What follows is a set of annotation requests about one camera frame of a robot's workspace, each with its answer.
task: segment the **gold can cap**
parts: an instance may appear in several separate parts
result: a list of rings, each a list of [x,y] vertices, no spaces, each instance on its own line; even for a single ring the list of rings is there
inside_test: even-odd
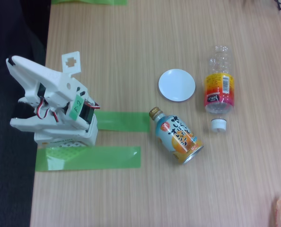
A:
[[[150,112],[149,116],[154,120],[158,115],[162,114],[163,112],[158,108],[154,107]]]

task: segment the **bottle label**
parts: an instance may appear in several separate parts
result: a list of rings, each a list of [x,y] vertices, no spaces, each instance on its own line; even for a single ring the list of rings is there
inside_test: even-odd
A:
[[[159,120],[156,136],[180,163],[184,163],[191,154],[203,147],[202,141],[179,117],[174,115]]]
[[[234,78],[227,73],[214,73],[204,82],[204,106],[212,102],[234,106]]]

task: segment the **small white dish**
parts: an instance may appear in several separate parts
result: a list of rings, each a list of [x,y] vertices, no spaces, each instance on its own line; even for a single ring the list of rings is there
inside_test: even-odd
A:
[[[168,70],[159,78],[161,94],[171,101],[181,102],[190,98],[195,91],[193,77],[184,70]]]

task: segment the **green tape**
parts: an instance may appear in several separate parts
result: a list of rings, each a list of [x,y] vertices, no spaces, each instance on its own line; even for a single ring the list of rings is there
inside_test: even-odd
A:
[[[51,4],[70,2],[70,1],[81,1],[81,2],[92,3],[92,4],[127,5],[128,0],[52,0]]]
[[[68,147],[39,149],[35,171],[139,168],[140,147]]]
[[[83,104],[84,104],[84,99],[81,96],[76,95],[73,103],[73,107],[69,113],[69,117],[71,117],[73,120],[76,121],[80,111],[82,110]]]
[[[143,112],[104,112],[95,111],[97,127],[112,131],[150,132],[150,117]]]

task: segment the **plastic bottle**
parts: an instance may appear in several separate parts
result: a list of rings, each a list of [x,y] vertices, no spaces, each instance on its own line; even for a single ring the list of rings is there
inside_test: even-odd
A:
[[[179,163],[188,162],[203,148],[202,141],[176,115],[166,116],[158,107],[154,107],[149,116],[156,124],[155,134],[159,142]]]
[[[212,114],[226,114],[234,106],[233,54],[227,46],[215,46],[204,82],[204,106]],[[213,119],[213,131],[225,131],[226,120]]]

